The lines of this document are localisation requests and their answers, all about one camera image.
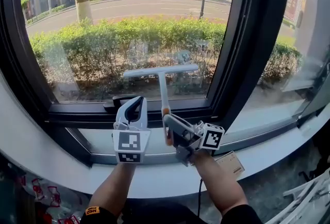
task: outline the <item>card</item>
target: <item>card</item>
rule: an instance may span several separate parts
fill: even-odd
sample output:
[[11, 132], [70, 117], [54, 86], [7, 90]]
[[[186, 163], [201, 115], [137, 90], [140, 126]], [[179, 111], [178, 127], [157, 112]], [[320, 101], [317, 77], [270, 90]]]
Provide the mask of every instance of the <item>card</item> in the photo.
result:
[[232, 173], [237, 178], [241, 173], [245, 171], [243, 165], [238, 160], [234, 151], [227, 153], [221, 158], [216, 160], [223, 170], [228, 173]]

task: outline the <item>black window frame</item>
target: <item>black window frame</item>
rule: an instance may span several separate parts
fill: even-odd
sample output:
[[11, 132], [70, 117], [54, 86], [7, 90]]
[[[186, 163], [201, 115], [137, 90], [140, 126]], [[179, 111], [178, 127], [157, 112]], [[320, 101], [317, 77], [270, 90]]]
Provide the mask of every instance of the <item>black window frame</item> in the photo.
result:
[[[170, 100], [172, 112], [194, 123], [216, 122], [227, 130], [257, 85], [272, 53], [287, 0], [233, 0], [224, 43], [205, 99]], [[78, 129], [112, 129], [117, 108], [104, 103], [56, 104], [29, 43], [19, 0], [0, 0], [1, 71], [32, 118], [62, 148], [84, 164], [115, 164], [112, 154], [92, 153]], [[148, 125], [162, 126], [160, 101], [148, 102]], [[218, 154], [265, 141], [296, 127], [297, 117], [262, 137], [222, 146]], [[173, 153], [149, 154], [146, 163], [175, 162]]]

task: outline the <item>cable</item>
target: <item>cable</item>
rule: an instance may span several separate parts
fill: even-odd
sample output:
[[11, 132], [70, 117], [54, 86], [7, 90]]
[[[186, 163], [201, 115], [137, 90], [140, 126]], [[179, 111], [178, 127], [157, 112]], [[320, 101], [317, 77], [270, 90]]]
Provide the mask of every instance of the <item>cable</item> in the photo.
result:
[[203, 179], [201, 179], [200, 190], [198, 191], [198, 210], [197, 210], [197, 217], [198, 218], [200, 217], [200, 211], [201, 211], [202, 183], [203, 183]]

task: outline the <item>forearm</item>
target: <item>forearm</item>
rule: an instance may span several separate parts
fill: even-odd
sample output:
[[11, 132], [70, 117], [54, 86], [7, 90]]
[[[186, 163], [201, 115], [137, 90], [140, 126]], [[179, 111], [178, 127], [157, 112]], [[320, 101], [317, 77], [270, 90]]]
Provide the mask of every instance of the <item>forearm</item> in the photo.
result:
[[93, 194], [89, 206], [100, 206], [116, 217], [124, 207], [136, 165], [117, 164]]
[[195, 163], [212, 201], [222, 215], [235, 206], [248, 203], [234, 176], [226, 173], [208, 153], [199, 151], [191, 160]]

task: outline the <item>street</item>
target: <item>street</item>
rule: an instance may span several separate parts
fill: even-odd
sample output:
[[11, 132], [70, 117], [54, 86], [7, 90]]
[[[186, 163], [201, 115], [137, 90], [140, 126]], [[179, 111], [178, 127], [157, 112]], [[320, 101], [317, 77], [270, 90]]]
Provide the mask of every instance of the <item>street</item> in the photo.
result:
[[[91, 4], [93, 23], [101, 19], [119, 21], [123, 18], [162, 15], [166, 18], [193, 16], [198, 18], [201, 12], [202, 0], [110, 0]], [[205, 2], [204, 17], [215, 22], [227, 23], [230, 5], [222, 2]], [[60, 12], [40, 22], [28, 25], [29, 36], [36, 33], [59, 30], [77, 21], [76, 9]], [[282, 24], [279, 35], [293, 37], [294, 31]]]

